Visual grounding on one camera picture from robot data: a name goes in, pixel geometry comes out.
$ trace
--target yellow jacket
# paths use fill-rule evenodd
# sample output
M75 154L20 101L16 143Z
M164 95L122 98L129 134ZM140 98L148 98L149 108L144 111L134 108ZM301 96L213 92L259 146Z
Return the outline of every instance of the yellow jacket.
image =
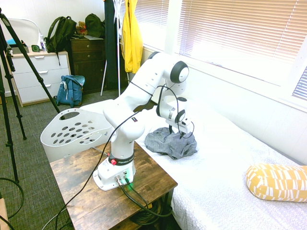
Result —
M126 12L123 20L125 71L132 73L139 70L143 52L141 32L134 14L137 2L138 0L125 0Z

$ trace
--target yellow pillow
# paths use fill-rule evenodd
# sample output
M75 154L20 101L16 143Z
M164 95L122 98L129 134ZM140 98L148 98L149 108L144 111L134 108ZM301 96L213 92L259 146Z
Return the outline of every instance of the yellow pillow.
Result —
M307 166L254 164L246 173L251 193L263 200L307 201Z

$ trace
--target dresser drawer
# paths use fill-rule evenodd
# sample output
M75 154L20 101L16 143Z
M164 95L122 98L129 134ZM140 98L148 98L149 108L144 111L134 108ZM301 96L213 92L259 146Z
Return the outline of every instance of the dresser drawer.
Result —
M49 85L54 83L60 83L61 76L69 75L69 70L68 68L45 70L39 71L39 75L44 79L44 84ZM14 80L18 89L41 85L33 72L14 74Z
M92 50L104 50L104 41L72 41L71 42L72 51L92 51Z
M33 56L30 59L37 71L68 68L65 54L60 54L59 60L57 55ZM16 69L13 74L32 72L31 67L24 57L14 57L12 60Z
M74 52L72 54L74 62L77 61L100 61L104 60L102 51Z
M46 85L52 97L58 95L59 85L60 83ZM43 100L43 99L48 98L42 86L23 88L23 89L19 89L18 92L19 92L19 96L23 103L29 103L29 102Z

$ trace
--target blue backpack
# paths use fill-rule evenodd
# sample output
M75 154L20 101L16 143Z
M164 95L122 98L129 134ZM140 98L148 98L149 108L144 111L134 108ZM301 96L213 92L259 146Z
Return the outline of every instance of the blue backpack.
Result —
M70 104L71 108L74 105L81 105L82 88L85 82L84 76L66 75L61 78L62 82L57 95L57 105L60 103Z

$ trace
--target window sill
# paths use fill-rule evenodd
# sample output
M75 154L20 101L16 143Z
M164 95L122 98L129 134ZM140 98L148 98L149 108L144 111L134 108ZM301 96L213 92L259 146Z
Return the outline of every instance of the window sill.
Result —
M144 45L144 49L150 52L161 52L161 50L155 49L154 47L148 45ZM179 58L180 60L184 61L189 68L196 69L212 77L226 81L230 84L307 113L307 101L293 96L283 96L280 86L224 69L216 65L198 61L190 57L179 56Z

